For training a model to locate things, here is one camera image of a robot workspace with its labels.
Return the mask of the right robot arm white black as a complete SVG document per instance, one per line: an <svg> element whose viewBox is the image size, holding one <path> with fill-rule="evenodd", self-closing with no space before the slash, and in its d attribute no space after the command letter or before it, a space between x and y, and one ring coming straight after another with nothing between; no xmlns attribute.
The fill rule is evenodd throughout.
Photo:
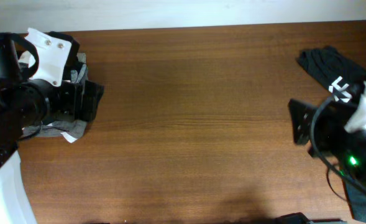
<svg viewBox="0 0 366 224"><path fill-rule="evenodd" d="M293 142L366 196L366 80L337 90L320 105L288 103Z"/></svg>

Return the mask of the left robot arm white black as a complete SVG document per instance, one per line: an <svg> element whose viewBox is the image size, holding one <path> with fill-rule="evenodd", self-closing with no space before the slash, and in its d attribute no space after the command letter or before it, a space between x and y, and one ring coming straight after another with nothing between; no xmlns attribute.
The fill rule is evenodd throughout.
<svg viewBox="0 0 366 224"><path fill-rule="evenodd" d="M102 85L88 79L72 36L29 29L0 33L0 223L35 223L19 144L37 136L74 142L97 113Z"/></svg>

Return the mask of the black t-shirt with white letters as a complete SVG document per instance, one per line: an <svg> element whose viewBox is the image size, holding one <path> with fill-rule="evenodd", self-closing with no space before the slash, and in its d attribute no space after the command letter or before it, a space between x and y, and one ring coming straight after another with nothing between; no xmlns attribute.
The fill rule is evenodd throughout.
<svg viewBox="0 0 366 224"><path fill-rule="evenodd" d="M366 69L331 46L304 49L296 61L320 85L330 93L336 94L335 101L342 103L355 101L349 88L366 81Z"/></svg>

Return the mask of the dark blue cloth at corner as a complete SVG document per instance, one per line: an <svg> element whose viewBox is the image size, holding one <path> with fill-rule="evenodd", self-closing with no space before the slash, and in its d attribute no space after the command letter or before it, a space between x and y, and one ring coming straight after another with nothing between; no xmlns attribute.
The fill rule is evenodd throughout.
<svg viewBox="0 0 366 224"><path fill-rule="evenodd" d="M344 183L345 195L354 220L366 223L366 196L348 183Z"/></svg>

